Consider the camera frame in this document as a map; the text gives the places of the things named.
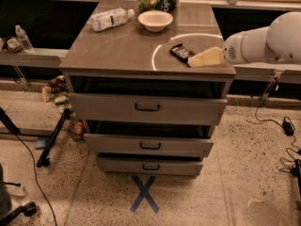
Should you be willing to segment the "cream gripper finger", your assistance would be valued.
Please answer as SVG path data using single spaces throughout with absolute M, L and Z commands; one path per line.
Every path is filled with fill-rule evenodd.
M 190 67 L 212 66 L 220 64 L 223 60 L 223 50 L 215 46 L 190 57 L 188 65 Z

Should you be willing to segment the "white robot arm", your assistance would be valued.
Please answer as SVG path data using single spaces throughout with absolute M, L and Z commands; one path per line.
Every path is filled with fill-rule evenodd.
M 287 12 L 269 26 L 228 37 L 222 47 L 212 47 L 188 58 L 190 67 L 213 66 L 226 60 L 232 65 L 264 62 L 301 63 L 301 12 Z

